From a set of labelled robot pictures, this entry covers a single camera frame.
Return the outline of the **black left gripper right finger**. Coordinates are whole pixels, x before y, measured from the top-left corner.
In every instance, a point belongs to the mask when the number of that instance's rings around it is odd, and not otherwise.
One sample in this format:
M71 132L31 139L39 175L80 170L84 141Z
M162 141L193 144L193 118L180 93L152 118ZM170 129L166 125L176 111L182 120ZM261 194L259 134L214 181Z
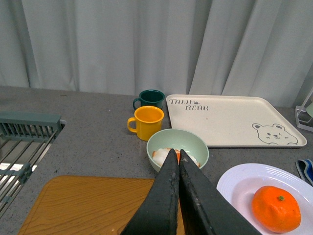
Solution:
M191 160L180 151L179 200L186 235L259 235L216 189Z

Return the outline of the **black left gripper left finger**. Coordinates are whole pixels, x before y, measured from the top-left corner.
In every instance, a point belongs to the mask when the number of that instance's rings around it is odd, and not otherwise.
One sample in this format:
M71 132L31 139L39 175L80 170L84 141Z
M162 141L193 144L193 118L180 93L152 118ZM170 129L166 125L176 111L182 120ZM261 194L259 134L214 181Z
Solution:
M122 235L175 235L178 226L179 164L171 149L147 197Z

